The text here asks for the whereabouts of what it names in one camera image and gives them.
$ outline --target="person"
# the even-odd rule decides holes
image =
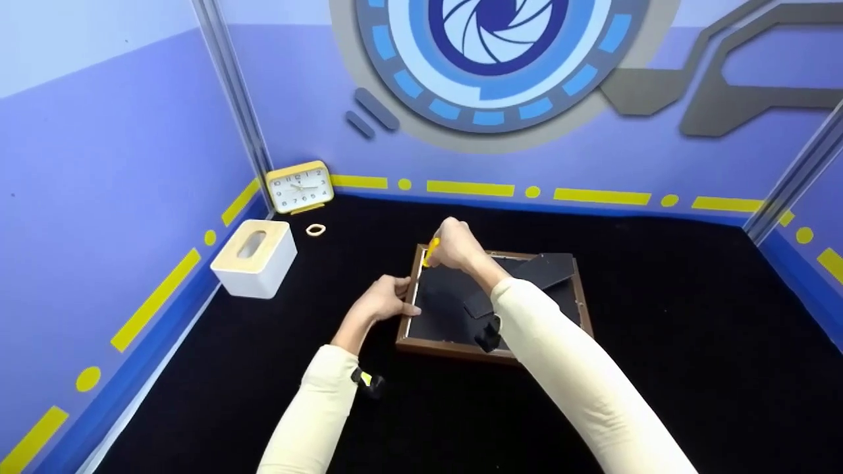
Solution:
[[[611,357],[535,285],[511,277],[468,224],[446,218],[428,263],[471,275],[490,296],[500,334],[518,361],[583,437],[607,474],[696,473],[658,416]],[[266,446],[258,474],[325,472],[352,408],[352,372],[369,329],[404,303],[410,279],[383,276],[354,303],[330,344],[319,349]]]

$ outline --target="yellow alarm clock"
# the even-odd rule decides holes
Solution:
[[[328,167],[320,160],[266,173],[266,187],[280,214],[297,214],[322,207],[334,198]]]

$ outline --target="clock face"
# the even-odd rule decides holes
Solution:
[[[279,213],[328,202],[334,197],[330,177],[325,168],[313,168],[270,181],[270,192]]]

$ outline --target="black floor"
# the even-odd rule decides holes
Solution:
[[[489,250],[575,254],[597,341],[700,472],[843,472],[843,356],[740,229],[353,197],[290,219],[273,300],[219,291],[99,472],[254,472],[347,307],[449,214]],[[522,369],[397,353],[397,326],[363,348],[389,391],[357,398],[331,472],[600,472]]]

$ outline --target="rubber band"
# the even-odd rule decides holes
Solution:
[[[325,226],[322,224],[310,224],[304,232],[307,232],[311,237],[319,237],[325,233]]]

